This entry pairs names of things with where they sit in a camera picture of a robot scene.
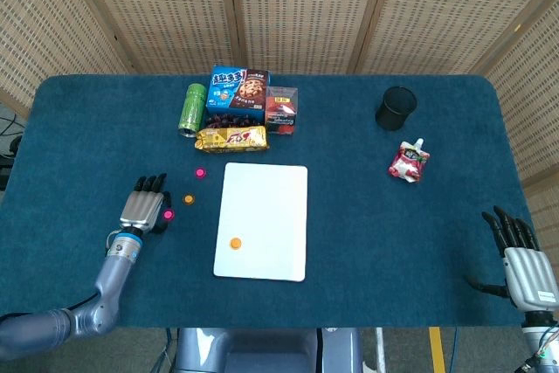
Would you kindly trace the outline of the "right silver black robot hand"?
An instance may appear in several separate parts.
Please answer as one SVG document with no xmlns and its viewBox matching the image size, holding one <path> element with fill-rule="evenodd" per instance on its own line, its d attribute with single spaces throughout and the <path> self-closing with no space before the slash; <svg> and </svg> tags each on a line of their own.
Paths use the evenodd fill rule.
<svg viewBox="0 0 559 373">
<path fill-rule="evenodd" d="M 528 223 L 513 218 L 500 207 L 482 212 L 489 225 L 505 274 L 505 284 L 490 285 L 465 277 L 473 289 L 512 302 L 525 314 L 550 317 L 558 309 L 558 283 L 553 268 Z"/>
</svg>

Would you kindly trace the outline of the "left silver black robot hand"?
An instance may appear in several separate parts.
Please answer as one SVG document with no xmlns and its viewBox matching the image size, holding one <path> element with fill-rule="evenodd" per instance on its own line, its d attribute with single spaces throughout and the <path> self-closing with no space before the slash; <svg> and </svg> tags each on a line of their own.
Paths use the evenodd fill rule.
<svg viewBox="0 0 559 373">
<path fill-rule="evenodd" d="M 120 216 L 123 231 L 141 238 L 144 234 L 163 234 L 173 218 L 172 200 L 163 191 L 167 174 L 141 176 L 129 194 Z"/>
</svg>

